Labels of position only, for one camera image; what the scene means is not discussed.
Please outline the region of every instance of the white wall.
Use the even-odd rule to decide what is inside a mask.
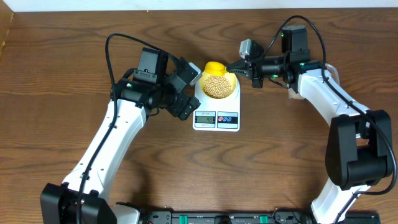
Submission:
[[[398,0],[3,0],[14,12],[398,7]]]

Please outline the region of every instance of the wooden table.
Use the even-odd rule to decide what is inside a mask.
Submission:
[[[237,60],[244,39],[268,46],[293,14],[320,30],[341,86],[390,114],[398,153],[398,9],[17,13],[0,59],[0,223],[41,223],[44,186],[61,184],[98,130],[109,101],[104,43],[110,33],[133,35],[203,68]],[[312,57],[321,59],[310,29],[308,41]],[[137,66],[141,48],[112,41],[116,79]],[[278,40],[271,55],[280,51]],[[288,99],[275,84],[258,90],[239,81],[238,133],[194,131],[191,119],[161,111],[131,144],[110,204],[250,211],[304,208],[316,198],[328,177],[328,125],[309,102]],[[397,209],[397,189],[361,196],[352,207],[379,212],[383,223],[396,223]]]

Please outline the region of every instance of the kitchen scale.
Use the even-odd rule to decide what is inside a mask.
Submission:
[[[212,76],[224,76],[232,84],[231,94],[222,99],[208,96],[203,86]],[[239,131],[241,125],[241,87],[233,73],[228,73],[225,66],[218,62],[208,62],[202,77],[195,85],[195,97],[201,105],[193,112],[193,128],[199,131]]]

